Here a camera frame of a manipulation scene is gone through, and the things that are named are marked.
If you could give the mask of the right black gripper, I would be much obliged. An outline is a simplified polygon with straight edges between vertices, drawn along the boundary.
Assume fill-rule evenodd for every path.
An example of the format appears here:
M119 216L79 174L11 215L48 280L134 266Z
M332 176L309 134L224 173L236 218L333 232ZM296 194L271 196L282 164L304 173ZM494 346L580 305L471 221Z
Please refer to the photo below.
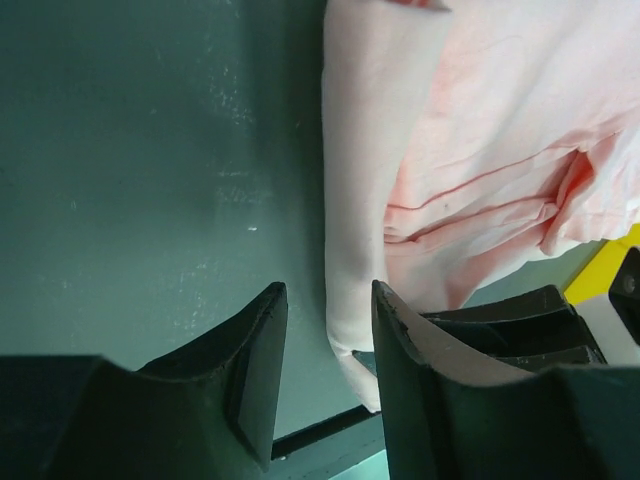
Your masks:
M529 375L556 365L605 365L585 320L552 286L480 306L423 313L407 327L419 355L445 375Z

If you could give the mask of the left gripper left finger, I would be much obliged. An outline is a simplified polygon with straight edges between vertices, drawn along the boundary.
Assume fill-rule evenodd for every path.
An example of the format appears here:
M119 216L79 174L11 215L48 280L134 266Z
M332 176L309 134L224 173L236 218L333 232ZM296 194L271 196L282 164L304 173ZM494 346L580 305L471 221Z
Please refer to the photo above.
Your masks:
M286 287L275 282L137 371L101 356L3 357L2 477L262 477L287 319Z

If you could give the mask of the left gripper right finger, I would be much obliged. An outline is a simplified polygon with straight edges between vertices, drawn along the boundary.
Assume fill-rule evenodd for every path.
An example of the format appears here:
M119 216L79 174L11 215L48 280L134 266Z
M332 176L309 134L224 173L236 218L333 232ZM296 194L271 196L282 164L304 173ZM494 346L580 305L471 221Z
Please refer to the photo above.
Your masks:
M639 369L555 368L473 386L409 363L378 377L394 479L635 479Z

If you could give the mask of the pink t shirt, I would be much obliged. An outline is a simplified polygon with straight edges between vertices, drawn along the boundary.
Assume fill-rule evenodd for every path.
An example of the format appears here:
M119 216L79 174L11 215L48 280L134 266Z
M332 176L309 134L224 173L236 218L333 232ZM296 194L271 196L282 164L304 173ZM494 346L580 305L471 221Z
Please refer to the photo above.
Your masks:
M331 1L322 124L326 323L380 408L371 285L460 308L639 220L635 1Z

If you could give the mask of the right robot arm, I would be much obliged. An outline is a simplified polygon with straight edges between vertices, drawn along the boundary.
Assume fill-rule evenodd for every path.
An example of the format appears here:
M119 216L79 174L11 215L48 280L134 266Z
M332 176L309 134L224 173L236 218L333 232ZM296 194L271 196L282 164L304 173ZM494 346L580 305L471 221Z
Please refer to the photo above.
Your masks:
M388 285L373 286L375 371L409 363L473 386L521 381L555 368L639 365L639 250L629 249L609 289L578 305L553 285L460 310L418 313Z

